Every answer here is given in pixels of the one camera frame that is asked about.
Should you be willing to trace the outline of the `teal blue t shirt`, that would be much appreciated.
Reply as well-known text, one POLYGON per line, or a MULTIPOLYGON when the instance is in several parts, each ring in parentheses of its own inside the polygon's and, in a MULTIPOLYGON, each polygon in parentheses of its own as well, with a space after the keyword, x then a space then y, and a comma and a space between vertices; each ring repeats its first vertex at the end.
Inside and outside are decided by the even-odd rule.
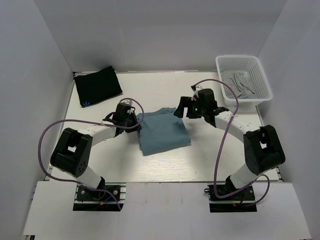
POLYGON ((174 116, 175 107, 163 107, 155 112, 140 113, 142 121, 137 132, 144 156, 158 154, 191 144, 191 137, 181 118, 174 116))

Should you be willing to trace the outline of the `black t shirt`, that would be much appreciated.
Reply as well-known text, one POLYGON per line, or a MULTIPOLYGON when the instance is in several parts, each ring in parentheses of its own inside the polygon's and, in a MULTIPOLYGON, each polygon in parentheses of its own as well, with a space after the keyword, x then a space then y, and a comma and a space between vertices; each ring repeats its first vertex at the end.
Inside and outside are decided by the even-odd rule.
POLYGON ((74 78, 79 103, 82 108, 90 107, 123 93, 112 66, 74 78))

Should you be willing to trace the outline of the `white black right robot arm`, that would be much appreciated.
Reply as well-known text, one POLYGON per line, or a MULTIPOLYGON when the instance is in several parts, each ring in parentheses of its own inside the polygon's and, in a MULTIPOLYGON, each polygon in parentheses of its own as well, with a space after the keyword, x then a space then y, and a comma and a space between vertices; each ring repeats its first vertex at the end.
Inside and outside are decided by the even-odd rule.
POLYGON ((233 174, 228 176, 224 184, 224 195, 218 193, 217 186, 213 186, 214 194, 219 199, 235 195, 265 172, 282 165, 285 154, 276 129, 271 125, 255 126, 235 120, 235 114, 226 107, 218 107, 216 101, 205 103, 200 99, 182 96, 174 116, 190 119, 204 118, 211 126, 223 130, 216 163, 214 178, 217 178, 222 150, 228 134, 243 143, 245 163, 233 174))

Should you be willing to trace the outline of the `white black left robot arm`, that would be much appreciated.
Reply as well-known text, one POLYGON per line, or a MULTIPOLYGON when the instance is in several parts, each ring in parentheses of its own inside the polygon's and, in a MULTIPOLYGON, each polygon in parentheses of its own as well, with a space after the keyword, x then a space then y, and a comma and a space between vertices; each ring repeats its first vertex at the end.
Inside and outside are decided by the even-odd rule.
POLYGON ((104 178, 89 167, 92 147, 123 132, 131 133, 140 129, 137 116, 132 110, 113 112, 102 122, 84 129, 65 128, 53 150, 50 164, 72 176, 77 184, 90 190, 102 190, 104 178))

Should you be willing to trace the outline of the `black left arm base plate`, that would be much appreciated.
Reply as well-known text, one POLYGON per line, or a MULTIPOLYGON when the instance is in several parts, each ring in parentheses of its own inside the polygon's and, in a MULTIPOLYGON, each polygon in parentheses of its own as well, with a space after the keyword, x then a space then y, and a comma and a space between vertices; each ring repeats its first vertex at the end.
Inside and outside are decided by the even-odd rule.
MULTIPOLYGON (((114 195, 120 208, 124 206, 126 198, 125 183, 106 183, 105 189, 114 195)), ((113 197, 106 192, 91 191, 78 185, 75 191, 73 211, 76 212, 120 212, 113 197)))

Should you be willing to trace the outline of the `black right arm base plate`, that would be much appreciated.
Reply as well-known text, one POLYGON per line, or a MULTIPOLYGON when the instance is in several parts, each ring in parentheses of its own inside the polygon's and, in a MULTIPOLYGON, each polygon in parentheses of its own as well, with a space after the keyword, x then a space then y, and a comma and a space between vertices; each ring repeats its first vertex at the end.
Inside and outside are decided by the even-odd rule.
POLYGON ((214 193, 214 185, 204 189, 208 195, 209 210, 211 213, 254 213, 257 212, 256 197, 252 186, 235 195, 218 198, 214 193))

